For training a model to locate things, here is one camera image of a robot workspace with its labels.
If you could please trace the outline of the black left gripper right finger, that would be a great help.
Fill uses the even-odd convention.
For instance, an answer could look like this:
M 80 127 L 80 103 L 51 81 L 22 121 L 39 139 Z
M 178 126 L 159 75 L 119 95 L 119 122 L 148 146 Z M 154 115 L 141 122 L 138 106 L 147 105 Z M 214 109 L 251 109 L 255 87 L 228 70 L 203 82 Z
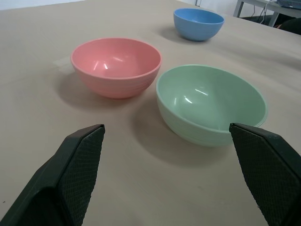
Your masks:
M 270 226 L 301 224 L 301 156 L 278 134 L 230 124 L 244 180 Z

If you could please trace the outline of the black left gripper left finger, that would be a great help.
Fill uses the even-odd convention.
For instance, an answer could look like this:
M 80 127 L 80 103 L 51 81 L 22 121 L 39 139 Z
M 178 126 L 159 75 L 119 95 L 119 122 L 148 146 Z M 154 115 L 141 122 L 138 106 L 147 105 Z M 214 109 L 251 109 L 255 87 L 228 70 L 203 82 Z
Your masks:
M 32 176 L 2 226 L 80 226 L 95 187 L 105 134 L 103 124 L 67 136 Z

